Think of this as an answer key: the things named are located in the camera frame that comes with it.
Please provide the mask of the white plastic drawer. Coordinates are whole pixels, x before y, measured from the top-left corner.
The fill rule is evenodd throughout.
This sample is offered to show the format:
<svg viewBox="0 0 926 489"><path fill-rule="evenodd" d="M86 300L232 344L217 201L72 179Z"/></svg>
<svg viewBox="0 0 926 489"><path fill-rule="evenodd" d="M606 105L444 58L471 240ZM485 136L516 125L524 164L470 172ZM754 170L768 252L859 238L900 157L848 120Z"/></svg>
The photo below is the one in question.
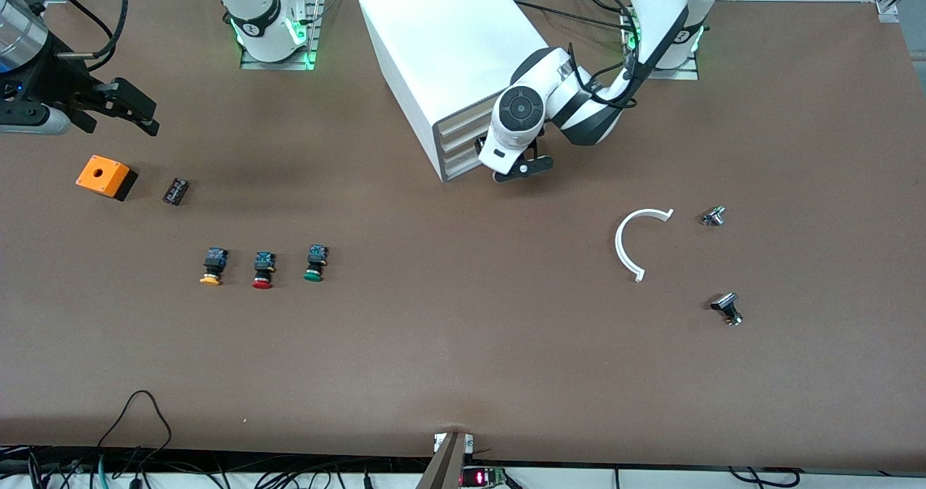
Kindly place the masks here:
<svg viewBox="0 0 926 489"><path fill-rule="evenodd" d="M482 166L482 163L477 159L474 139L466 140L443 154L443 175L446 180L459 178L479 166Z"/></svg>
<svg viewBox="0 0 926 489"><path fill-rule="evenodd" d="M466 123L442 122L438 124L439 146L444 155L450 155L454 150L460 149L488 129L488 123L484 120L467 121Z"/></svg>
<svg viewBox="0 0 926 489"><path fill-rule="evenodd" d="M451 137L459 132L473 129L479 132L486 131L490 125L490 116L492 116L497 97L499 97L498 93L490 95L440 120L436 124L437 133L442 137Z"/></svg>

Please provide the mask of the green mushroom push button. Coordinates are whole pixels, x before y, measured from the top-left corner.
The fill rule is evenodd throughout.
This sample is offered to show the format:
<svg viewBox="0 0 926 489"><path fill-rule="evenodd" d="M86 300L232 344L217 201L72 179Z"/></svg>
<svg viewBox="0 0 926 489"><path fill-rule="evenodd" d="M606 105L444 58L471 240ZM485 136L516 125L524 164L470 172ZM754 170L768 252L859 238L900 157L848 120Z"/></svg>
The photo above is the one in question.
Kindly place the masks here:
<svg viewBox="0 0 926 489"><path fill-rule="evenodd" d="M323 244L312 244L307 252L307 268L305 269L303 279L311 282L323 281L322 272L327 266L328 246Z"/></svg>

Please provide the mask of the white drawer cabinet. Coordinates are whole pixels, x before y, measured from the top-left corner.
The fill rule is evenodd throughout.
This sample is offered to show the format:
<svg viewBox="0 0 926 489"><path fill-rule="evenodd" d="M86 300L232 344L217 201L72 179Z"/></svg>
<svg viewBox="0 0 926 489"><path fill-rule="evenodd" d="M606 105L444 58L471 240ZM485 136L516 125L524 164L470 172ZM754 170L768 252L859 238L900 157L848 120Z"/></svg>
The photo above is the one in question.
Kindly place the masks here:
<svg viewBox="0 0 926 489"><path fill-rule="evenodd" d="M436 124L550 48L514 0L358 0L381 73L441 182Z"/></svg>

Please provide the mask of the yellow mushroom push button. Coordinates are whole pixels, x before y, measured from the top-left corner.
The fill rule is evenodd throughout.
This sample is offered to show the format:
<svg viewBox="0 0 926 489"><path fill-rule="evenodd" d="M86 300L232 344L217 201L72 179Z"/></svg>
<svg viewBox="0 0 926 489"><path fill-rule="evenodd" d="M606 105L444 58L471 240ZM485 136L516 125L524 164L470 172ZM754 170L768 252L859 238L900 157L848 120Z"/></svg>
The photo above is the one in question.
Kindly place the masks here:
<svg viewBox="0 0 926 489"><path fill-rule="evenodd" d="M200 284L218 286L227 265L229 251L221 247L211 247L206 251L204 267L205 273L199 279Z"/></svg>

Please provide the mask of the red mushroom push button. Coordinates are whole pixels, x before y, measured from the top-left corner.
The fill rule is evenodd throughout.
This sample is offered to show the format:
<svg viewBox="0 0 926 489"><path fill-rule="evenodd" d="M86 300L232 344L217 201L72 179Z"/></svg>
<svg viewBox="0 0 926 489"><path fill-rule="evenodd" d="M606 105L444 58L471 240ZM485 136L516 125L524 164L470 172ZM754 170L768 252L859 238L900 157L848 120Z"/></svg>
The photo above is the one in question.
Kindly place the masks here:
<svg viewBox="0 0 926 489"><path fill-rule="evenodd" d="M254 260L255 275L252 279L252 288L268 290L272 284L272 276L276 271L276 255L274 252L257 252Z"/></svg>

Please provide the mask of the small device with red light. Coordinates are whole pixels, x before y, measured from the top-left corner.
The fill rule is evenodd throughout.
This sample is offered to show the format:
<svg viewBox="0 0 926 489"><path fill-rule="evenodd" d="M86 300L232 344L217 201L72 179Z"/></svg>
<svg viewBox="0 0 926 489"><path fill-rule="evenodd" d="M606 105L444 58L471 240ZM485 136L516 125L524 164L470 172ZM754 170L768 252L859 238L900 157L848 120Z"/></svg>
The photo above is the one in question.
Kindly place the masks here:
<svg viewBox="0 0 926 489"><path fill-rule="evenodd" d="M503 468L466 467L461 469L459 487L461 489L493 489L506 485L506 473Z"/></svg>

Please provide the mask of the orange button enclosure box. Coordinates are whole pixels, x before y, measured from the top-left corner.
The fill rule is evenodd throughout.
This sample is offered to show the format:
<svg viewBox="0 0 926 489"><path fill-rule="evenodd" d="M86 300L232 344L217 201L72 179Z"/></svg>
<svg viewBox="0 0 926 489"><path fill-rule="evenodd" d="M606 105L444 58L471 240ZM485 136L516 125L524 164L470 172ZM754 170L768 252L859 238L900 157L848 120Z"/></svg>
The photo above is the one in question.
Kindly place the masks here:
<svg viewBox="0 0 926 489"><path fill-rule="evenodd" d="M123 202L138 177L138 173L125 163L93 155L75 183L84 190Z"/></svg>

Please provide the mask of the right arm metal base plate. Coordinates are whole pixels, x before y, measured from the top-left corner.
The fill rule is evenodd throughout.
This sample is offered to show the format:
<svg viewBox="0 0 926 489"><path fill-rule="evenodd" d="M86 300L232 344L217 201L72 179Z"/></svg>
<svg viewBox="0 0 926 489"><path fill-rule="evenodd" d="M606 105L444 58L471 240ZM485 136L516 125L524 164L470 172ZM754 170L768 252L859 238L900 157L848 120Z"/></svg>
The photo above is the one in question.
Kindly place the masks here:
<svg viewBox="0 0 926 489"><path fill-rule="evenodd" d="M325 0L275 0L265 17L232 18L242 47L241 68L313 69L324 4Z"/></svg>

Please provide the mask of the white curved plastic bracket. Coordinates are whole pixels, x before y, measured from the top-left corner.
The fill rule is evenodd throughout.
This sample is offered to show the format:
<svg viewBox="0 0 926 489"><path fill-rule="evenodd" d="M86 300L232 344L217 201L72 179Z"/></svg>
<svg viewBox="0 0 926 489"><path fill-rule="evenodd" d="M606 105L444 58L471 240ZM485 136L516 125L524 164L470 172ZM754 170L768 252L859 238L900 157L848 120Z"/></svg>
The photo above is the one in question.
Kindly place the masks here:
<svg viewBox="0 0 926 489"><path fill-rule="evenodd" d="M637 265L627 254L627 251L624 246L624 236L623 233L627 228L627 225L632 220L636 218L654 218L662 222L668 221L674 215L674 209L669 208L668 210L658 210L652 208L645 208L635 210L634 212L629 213L625 218L621 220L621 223L616 227L613 244L616 251L616 256L618 256L619 261L623 267L625 267L628 272L634 276L634 281L639 283L645 277L645 269Z"/></svg>

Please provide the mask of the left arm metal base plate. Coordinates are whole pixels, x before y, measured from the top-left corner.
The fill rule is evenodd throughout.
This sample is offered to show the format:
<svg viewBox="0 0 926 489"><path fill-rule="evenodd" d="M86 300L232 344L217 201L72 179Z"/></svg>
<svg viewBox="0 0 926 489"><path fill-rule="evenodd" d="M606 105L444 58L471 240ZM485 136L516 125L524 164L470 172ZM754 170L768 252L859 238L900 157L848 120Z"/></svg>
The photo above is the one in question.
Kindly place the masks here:
<svg viewBox="0 0 926 489"><path fill-rule="evenodd" d="M678 17L677 22L670 24L668 30L662 34L662 38L651 42L651 55L655 58L649 61L649 77L662 80L697 80L697 48L704 31L703 24L703 20L692 22ZM630 31L622 33L623 61L633 67L638 60L638 51L644 43L644 37L641 19L632 5L629 5L628 11L623 14L621 25L631 28Z"/></svg>

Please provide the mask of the small black knob switch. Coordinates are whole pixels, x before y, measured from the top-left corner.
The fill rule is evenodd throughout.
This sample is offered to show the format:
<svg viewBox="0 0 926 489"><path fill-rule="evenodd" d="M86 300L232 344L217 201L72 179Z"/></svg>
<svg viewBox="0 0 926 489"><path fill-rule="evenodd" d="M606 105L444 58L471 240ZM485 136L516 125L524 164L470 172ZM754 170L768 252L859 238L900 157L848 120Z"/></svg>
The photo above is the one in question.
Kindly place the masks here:
<svg viewBox="0 0 926 489"><path fill-rule="evenodd" d="M709 307L715 311L721 312L728 326L738 326L743 322L744 318L741 312L736 308L735 302L737 299L738 295L736 292L728 292L728 294L722 295L722 297L712 301Z"/></svg>

